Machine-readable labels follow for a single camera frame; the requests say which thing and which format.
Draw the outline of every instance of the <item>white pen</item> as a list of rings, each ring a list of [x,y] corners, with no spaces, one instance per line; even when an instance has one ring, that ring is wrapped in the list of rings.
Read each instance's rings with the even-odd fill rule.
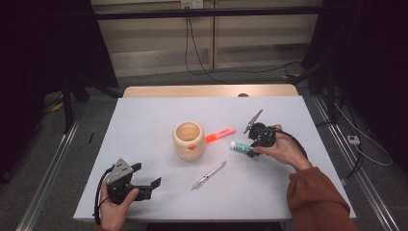
[[[226,161],[222,162],[221,164],[219,164],[217,167],[215,167],[214,169],[212,169],[210,172],[208,172],[207,174],[205,174],[205,176],[203,176],[203,178],[201,178],[199,181],[197,181],[197,183],[195,183],[191,190],[198,190],[209,178],[210,176],[214,175],[217,171],[219,171],[220,169],[222,169],[222,167],[225,166],[225,164],[227,164]]]

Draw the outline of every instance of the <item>table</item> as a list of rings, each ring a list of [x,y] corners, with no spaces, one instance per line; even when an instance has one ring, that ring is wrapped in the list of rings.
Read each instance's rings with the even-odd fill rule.
[[[198,88],[188,93],[180,89],[189,87],[135,87],[119,99],[107,134],[96,158],[89,181],[78,204],[74,218],[93,220],[93,199],[102,173],[123,158],[129,165],[142,163],[134,173],[134,185],[148,185],[162,177],[162,185],[150,200],[134,202],[128,219],[140,222],[212,222],[212,221],[277,221],[291,218],[286,201],[290,173],[293,169],[277,163],[270,157],[253,159],[230,150],[229,143],[238,141],[251,144],[243,133],[247,122],[259,112],[259,122],[270,125],[280,123],[294,135],[308,152],[309,160],[318,166],[334,183],[349,203],[318,131],[311,119],[303,98],[291,96],[236,96],[242,86],[214,86],[229,89],[214,97],[197,96]],[[276,86],[258,86],[276,88]],[[141,88],[140,95],[132,98],[130,92]],[[164,90],[152,97],[155,88]],[[257,86],[248,86],[251,95]],[[163,92],[175,90],[178,97],[163,97]],[[233,135],[209,143],[204,155],[194,161],[180,159],[174,150],[171,134],[181,122],[200,123],[206,134],[234,126]],[[222,161],[226,166],[198,191],[191,186],[210,169]]]
[[[123,97],[223,97],[298,95],[293,85],[195,85],[129,87]]]

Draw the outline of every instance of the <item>power cord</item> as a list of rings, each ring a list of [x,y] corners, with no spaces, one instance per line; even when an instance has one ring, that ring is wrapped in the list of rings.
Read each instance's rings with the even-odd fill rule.
[[[354,126],[357,128],[357,124],[356,124],[354,115],[353,115],[352,111],[349,109],[349,107],[348,107],[348,105],[347,105],[347,103],[346,103],[346,101],[345,101],[345,95],[344,95],[344,93],[340,90],[340,91],[339,91],[339,94],[340,94],[340,96],[336,96],[336,99],[340,98],[341,106],[338,106],[337,104],[336,104],[336,106],[339,108],[339,111],[342,111],[341,108],[342,108],[344,105],[347,106],[348,111],[349,111],[349,113],[350,113],[350,115],[351,115],[351,118],[352,118],[352,123],[353,123]],[[330,124],[338,124],[338,125],[340,126],[340,124],[338,123],[338,121],[339,121],[339,118],[340,118],[341,115],[342,115],[342,113],[338,113],[338,114],[336,115],[336,121],[333,121],[333,120],[331,120],[331,119],[327,119],[327,120],[325,120],[324,122],[321,122],[321,123],[318,123],[318,124],[315,124],[315,125],[316,125],[317,128],[319,128],[321,125],[330,125]],[[355,135],[354,135],[354,132],[352,131],[352,129],[351,129],[351,127],[349,126],[349,124],[347,123],[346,125],[348,126],[348,129],[351,131],[351,134],[352,134],[353,136],[355,136]],[[360,138],[359,132],[358,132],[358,131],[356,131],[356,132],[357,132],[356,137],[357,137],[357,138],[359,139],[359,141],[360,141],[361,138]],[[359,143],[358,146],[359,146],[359,149],[360,149],[360,150],[363,150],[363,149],[362,149],[363,147],[362,147],[362,144],[361,144],[361,143]],[[342,180],[342,183],[343,183],[344,185],[348,184],[347,180],[363,166],[363,163],[364,163],[364,156],[363,156],[360,152],[358,152],[358,153],[357,153],[357,160],[356,160],[356,162],[354,163],[353,169],[352,169],[352,170],[350,171],[350,173],[346,176],[346,178],[344,178],[344,179]]]
[[[393,163],[393,158],[391,158],[390,154],[388,153],[388,151],[383,148],[380,144],[378,144],[376,141],[374,141],[372,138],[370,138],[368,135],[366,135],[365,133],[363,133],[362,131],[360,131],[356,126],[354,126],[354,124],[347,118],[347,116],[345,116],[345,114],[343,113],[343,111],[339,108],[339,106],[337,104],[335,104],[337,109],[339,110],[339,112],[343,115],[344,119],[354,128],[356,129],[359,133],[361,133],[363,136],[365,136],[367,139],[369,139],[370,141],[372,141],[374,144],[376,144],[378,147],[380,147],[390,158],[390,162],[388,162],[387,164],[384,163],[380,163],[378,161],[375,161],[373,158],[369,157],[367,154],[363,153],[356,144],[354,144],[355,148],[357,149],[357,151],[362,154],[363,156],[365,156],[367,159],[381,165],[381,166],[390,166]]]
[[[95,206],[93,207],[93,217],[95,218],[95,223],[96,225],[100,225],[101,224],[101,217],[99,216],[99,207],[101,206],[101,204],[103,202],[105,202],[107,199],[109,199],[109,197],[105,198],[102,202],[99,203],[99,192],[101,190],[102,187],[102,183],[103,180],[105,179],[106,175],[108,175],[108,173],[112,172],[112,170],[114,169],[115,166],[112,166],[110,168],[108,168],[102,175],[101,179],[99,180],[99,184],[98,184],[98,188],[96,190],[96,196],[95,196]]]

